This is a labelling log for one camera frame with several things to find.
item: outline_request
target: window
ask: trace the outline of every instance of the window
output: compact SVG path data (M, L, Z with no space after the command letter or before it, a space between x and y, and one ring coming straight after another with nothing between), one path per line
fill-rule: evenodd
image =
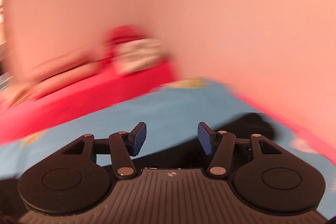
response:
M0 90L8 85L9 73L5 70L6 39L4 32L3 0L0 0Z

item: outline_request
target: metal pin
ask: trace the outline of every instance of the metal pin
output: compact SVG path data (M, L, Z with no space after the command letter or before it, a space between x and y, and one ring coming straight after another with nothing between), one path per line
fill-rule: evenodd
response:
M118 174L121 176L129 176L132 175L134 173L133 168L130 167L121 167L118 169Z
M224 175L226 173L226 169L220 166L211 167L209 171L211 174L218 176Z

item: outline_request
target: light blue blanket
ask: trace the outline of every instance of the light blue blanket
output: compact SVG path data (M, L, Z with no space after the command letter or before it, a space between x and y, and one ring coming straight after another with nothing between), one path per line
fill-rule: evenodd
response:
M138 122L146 122L147 139L139 155L144 156L196 137L199 122L206 122L215 128L244 112L258 111L232 96L218 83L210 82L207 87L198 89L160 88L150 94L50 128L42 138L28 147L22 148L20 142L0 147L0 178L19 176L27 168L84 133L92 133L96 139L107 138L111 133L130 131ZM266 119L279 135L276 143L323 174L327 189L319 212L326 218L336 215L336 167L319 154L305 153L290 147L293 133L278 122ZM110 157L99 156L97 163L110 164Z

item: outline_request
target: circular pad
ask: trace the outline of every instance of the circular pad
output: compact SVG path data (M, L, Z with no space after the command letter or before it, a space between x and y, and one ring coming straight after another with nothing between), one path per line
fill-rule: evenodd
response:
M236 171L233 186L251 206L286 214L316 209L325 191L320 172L290 153L255 157Z
M82 155L46 158L29 168L18 182L25 205L51 215L85 211L110 190L106 170Z
M269 169L263 173L262 179L269 187L279 190L293 189L301 182L301 176L287 168Z
M42 178L44 186L54 191L65 191L74 188L81 180L80 173L65 168L52 170Z

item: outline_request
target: pink wall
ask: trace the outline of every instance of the pink wall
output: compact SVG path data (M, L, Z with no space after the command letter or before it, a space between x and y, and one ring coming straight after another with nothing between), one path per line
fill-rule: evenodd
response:
M137 7L137 0L7 0L16 76L20 79L45 60L97 43L111 27L137 23Z
M231 84L336 148L336 0L143 0L183 76Z
M336 148L336 0L10 0L17 75L141 23L206 76Z

